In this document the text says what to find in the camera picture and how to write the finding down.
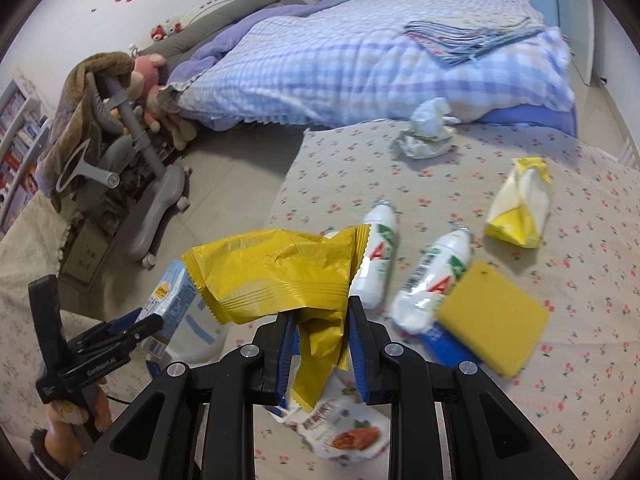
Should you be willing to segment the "person's left hand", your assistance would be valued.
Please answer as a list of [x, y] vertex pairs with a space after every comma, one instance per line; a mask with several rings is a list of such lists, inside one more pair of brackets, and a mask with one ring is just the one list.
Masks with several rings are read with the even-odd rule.
[[[96, 386], [96, 396], [91, 408], [94, 426], [101, 434], [113, 423], [112, 411], [101, 388], [102, 384], [104, 380]], [[67, 401], [54, 401], [44, 408], [48, 420], [44, 448], [60, 466], [71, 470], [84, 455], [84, 448], [77, 437], [75, 427], [82, 426], [88, 420], [89, 413]]]

